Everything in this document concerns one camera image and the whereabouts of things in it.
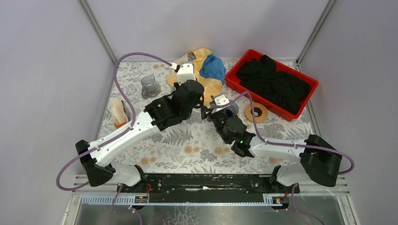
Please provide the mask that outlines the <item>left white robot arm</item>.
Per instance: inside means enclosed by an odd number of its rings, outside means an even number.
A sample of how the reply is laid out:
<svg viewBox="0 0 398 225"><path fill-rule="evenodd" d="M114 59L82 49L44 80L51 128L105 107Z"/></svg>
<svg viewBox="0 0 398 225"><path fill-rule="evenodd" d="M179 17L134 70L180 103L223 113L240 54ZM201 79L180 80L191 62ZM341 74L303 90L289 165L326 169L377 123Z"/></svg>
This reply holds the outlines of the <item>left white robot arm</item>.
<svg viewBox="0 0 398 225"><path fill-rule="evenodd" d="M115 181L127 185L135 193L144 190L146 181L142 169L137 165L123 166L114 159L137 142L189 119L193 109L202 106L205 89L199 82L188 80L174 86L176 90L171 94L145 106L133 123L123 125L101 140L80 140L75 144L90 186Z"/></svg>

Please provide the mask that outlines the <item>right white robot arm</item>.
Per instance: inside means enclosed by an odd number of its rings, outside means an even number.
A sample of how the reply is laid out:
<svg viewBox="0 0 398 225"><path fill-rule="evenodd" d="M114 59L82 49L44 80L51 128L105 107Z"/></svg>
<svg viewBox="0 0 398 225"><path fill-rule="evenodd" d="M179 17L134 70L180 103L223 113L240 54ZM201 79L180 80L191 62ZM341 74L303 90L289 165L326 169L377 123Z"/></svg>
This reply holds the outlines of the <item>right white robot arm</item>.
<svg viewBox="0 0 398 225"><path fill-rule="evenodd" d="M201 107L201 117L215 126L225 144L240 157L271 157L291 162L288 166L276 166L269 180L269 187L275 193L283 192L293 184L313 181L326 187L337 182L342 156L335 148L318 135L309 135L305 140L287 141L280 139L261 140L232 112L224 109Z"/></svg>

